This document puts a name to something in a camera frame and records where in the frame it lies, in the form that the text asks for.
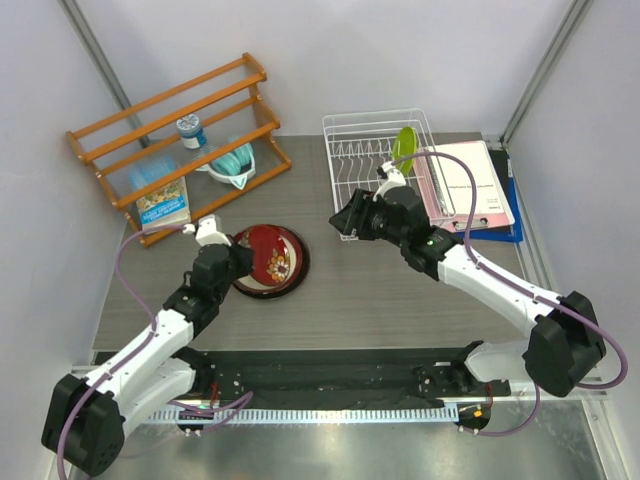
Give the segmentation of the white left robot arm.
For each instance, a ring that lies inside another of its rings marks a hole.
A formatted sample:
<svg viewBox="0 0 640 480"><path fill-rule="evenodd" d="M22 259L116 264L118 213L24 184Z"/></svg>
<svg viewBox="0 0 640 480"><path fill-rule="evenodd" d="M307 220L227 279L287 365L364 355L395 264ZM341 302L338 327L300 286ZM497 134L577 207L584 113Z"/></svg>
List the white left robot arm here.
<svg viewBox="0 0 640 480"><path fill-rule="evenodd" d="M251 248L232 240L201 247L145 330L102 366L56 383L41 443L55 454L60 478L67 464L102 474L154 410L183 394L200 399L211 391L212 366L188 345L218 316L232 284L252 272L253 260Z"/></svg>

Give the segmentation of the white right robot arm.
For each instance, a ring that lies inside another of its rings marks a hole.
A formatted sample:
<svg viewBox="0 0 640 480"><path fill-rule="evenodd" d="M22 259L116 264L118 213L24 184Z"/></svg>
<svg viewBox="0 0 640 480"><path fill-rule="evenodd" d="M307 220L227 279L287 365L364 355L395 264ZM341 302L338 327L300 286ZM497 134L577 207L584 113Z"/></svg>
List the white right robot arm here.
<svg viewBox="0 0 640 480"><path fill-rule="evenodd" d="M523 342L472 345L451 371L462 394L475 394L489 381L529 378L545 392L565 397L606 353L592 329L597 321L586 297L540 289L480 257L459 235L433 226L408 186L383 195L358 189L329 222L345 236L395 245L413 270L469 294L525 336Z"/></svg>

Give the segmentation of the red floral small plate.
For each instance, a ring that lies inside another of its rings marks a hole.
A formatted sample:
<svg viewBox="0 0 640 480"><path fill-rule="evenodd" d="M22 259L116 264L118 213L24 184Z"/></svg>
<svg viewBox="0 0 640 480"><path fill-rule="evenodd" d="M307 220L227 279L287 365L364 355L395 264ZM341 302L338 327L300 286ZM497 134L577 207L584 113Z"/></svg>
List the red floral small plate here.
<svg viewBox="0 0 640 480"><path fill-rule="evenodd" d="M242 279L245 285L258 290L284 285L290 275L291 257L284 239L274 227L254 225L238 232L234 239L254 252L253 270Z"/></svg>

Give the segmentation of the lime green small plate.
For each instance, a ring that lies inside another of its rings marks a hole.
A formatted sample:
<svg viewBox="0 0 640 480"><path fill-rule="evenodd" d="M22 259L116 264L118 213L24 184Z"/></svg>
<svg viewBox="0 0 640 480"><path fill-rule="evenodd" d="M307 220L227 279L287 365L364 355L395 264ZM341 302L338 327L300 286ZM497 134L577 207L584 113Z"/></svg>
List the lime green small plate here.
<svg viewBox="0 0 640 480"><path fill-rule="evenodd" d="M394 140L392 148L392 159L398 160L413 155L417 152L418 148L419 138L417 131L410 126L404 127L398 132ZM412 159L396 164L396 167L404 176L408 176L410 174L412 166Z"/></svg>

